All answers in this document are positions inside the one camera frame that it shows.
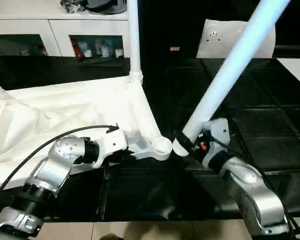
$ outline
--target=white surface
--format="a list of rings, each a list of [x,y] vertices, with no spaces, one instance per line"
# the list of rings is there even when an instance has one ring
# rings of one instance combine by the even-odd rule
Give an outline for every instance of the white surface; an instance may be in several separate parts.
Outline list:
[[[216,21],[206,19],[196,57],[227,58],[246,26],[247,22],[245,21]],[[274,26],[253,57],[272,58],[275,40],[276,32]]]
[[[279,58],[278,60],[300,81],[300,59]]]
[[[60,0],[0,0],[0,19],[86,19],[127,20],[127,12],[100,15],[89,12],[66,13]]]
[[[172,150],[168,148],[171,142],[168,144],[167,139],[162,139],[140,82],[130,82],[129,76],[7,92],[11,100],[0,99],[0,185],[38,146],[77,127],[118,123],[128,139],[145,136],[160,155],[159,160],[167,159]],[[96,140],[105,131],[90,129],[74,135]],[[157,142],[162,141],[166,148],[157,146]],[[37,162],[47,156],[49,147],[37,153],[7,187],[20,186]],[[71,172],[89,169],[92,168],[82,164]]]
[[[61,56],[48,20],[0,20],[1,34],[38,34],[49,56]]]
[[[138,18],[138,1],[129,0],[128,3],[129,11],[129,37],[130,37],[130,76],[134,80],[143,80],[143,75],[141,71],[141,61],[140,61],[140,40],[139,40],[139,18]]]
[[[260,1],[239,41],[183,128],[184,135],[192,142],[202,131],[202,124],[211,119],[289,2],[290,0]],[[180,156],[188,154],[176,139],[173,150]]]
[[[130,57],[128,21],[105,20],[50,20],[63,57],[75,57],[69,35],[122,36],[124,56]]]

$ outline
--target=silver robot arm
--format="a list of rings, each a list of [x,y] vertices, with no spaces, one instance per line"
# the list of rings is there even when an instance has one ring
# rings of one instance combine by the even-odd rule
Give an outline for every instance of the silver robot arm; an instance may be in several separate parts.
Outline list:
[[[10,206],[0,213],[0,240],[35,237],[43,225],[51,198],[58,196],[73,164],[98,168],[105,157],[127,149],[126,136],[118,129],[97,141],[66,136],[58,139],[22,186]]]
[[[255,167],[227,153],[226,145],[230,142],[227,119],[212,120],[202,127],[202,134],[195,144],[182,133],[177,136],[178,142],[204,167],[222,178],[251,236],[264,239],[287,237],[289,227],[280,198],[265,185]]]

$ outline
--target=white plastic part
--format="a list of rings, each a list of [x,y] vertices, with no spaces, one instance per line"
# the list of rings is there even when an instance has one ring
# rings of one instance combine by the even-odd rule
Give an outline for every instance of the white plastic part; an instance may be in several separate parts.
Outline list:
[[[107,156],[112,155],[116,151],[126,150],[128,147],[126,136],[121,129],[105,134],[96,142],[99,145],[99,157],[91,165],[94,169],[99,168]]]
[[[143,82],[140,60],[140,39],[139,39],[139,18],[138,1],[129,0],[128,2],[128,24],[130,38],[130,78],[131,82]]]
[[[183,128],[184,135],[192,142],[202,131],[202,124],[211,119],[289,2],[290,0],[260,1],[239,41]],[[176,139],[173,150],[179,156],[188,154]]]

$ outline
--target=black table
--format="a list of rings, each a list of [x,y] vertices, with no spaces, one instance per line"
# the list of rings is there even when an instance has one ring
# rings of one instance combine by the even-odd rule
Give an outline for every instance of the black table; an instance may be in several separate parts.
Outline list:
[[[190,59],[143,67],[143,88],[163,136],[174,139],[222,64]],[[129,61],[78,62],[69,57],[0,57],[6,89],[125,76]],[[230,146],[269,176],[294,217],[300,217],[300,82],[276,59],[254,59],[214,118],[230,124]],[[4,191],[0,210],[18,189]],[[97,222],[240,218],[221,180],[192,158],[127,161],[72,175],[45,221]]]

